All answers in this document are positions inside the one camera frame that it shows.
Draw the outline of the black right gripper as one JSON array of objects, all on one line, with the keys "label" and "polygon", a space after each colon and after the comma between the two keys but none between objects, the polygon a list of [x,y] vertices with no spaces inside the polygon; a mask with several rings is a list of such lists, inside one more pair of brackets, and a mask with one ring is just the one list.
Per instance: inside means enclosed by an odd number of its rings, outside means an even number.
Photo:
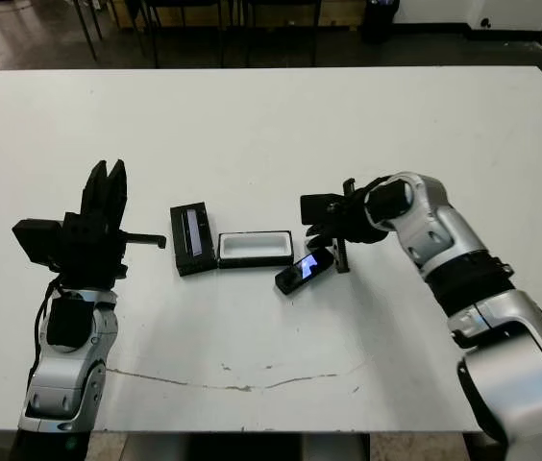
[{"label": "black right gripper", "polygon": [[384,178],[377,178],[367,185],[353,189],[348,194],[329,194],[323,223],[307,229],[306,247],[309,251],[333,247],[335,266],[339,274],[350,271],[346,243],[376,243],[387,236],[385,230],[373,227],[367,216],[367,194]]}]

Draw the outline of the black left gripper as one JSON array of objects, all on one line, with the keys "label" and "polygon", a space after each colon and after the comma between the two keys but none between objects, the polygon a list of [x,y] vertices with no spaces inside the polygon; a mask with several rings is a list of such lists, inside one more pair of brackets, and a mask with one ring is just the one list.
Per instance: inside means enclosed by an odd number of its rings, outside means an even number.
[{"label": "black left gripper", "polygon": [[111,290],[124,279],[122,263],[129,244],[165,247],[160,234],[132,233],[121,229],[127,203],[127,173],[119,159],[111,172],[100,160],[83,189],[81,214],[67,212],[60,230],[56,268],[61,285],[68,289]]}]

